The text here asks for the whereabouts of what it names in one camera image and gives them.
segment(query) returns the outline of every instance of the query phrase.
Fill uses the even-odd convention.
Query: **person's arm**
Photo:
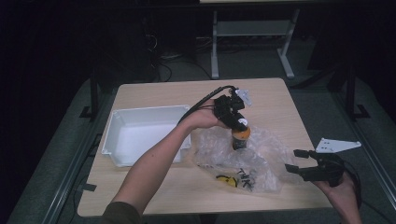
[[[213,100],[209,100],[203,106],[213,104]],[[194,129],[213,126],[224,127],[213,115],[211,106],[193,112],[183,119],[175,129],[143,154],[131,167],[112,202],[128,203],[142,216],[149,201],[163,182],[184,139]]]
[[[355,186],[347,173],[343,174],[341,184],[337,187],[330,187],[327,181],[313,181],[319,189],[323,191],[332,206],[337,210],[341,223],[361,224],[358,203],[356,201]]]

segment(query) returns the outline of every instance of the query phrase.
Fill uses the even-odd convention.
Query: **small bottle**
[[[246,119],[239,119],[240,123],[243,123],[247,129],[244,131],[239,131],[237,129],[232,129],[231,134],[233,136],[233,149],[237,150],[240,148],[246,148],[248,144],[248,138],[250,137],[250,128],[248,127],[248,121]]]

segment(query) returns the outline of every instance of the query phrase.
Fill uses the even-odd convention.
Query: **yellow object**
[[[233,187],[235,187],[235,188],[238,186],[237,180],[236,180],[234,177],[231,177],[231,176],[227,176],[227,175],[217,175],[217,176],[216,176],[216,179],[217,179],[217,180],[224,181],[224,182],[226,182],[227,184],[229,184],[229,185],[231,185],[231,186],[233,186]]]

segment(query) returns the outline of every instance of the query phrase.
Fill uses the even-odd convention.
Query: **plastic bag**
[[[285,163],[295,164],[292,153],[268,130],[250,129],[247,148],[238,150],[233,150],[230,130],[202,130],[195,162],[215,178],[251,192],[278,193],[285,181],[297,182],[285,169]]]

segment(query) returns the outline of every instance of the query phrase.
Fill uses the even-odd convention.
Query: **person's hand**
[[[340,181],[341,184],[334,188],[327,181],[312,183],[323,191],[340,215],[342,223],[361,223],[354,183],[347,173],[343,174]]]
[[[214,105],[214,100],[207,100],[198,110],[188,115],[182,122],[187,122],[193,129],[211,128],[213,126],[228,128],[213,114]]]

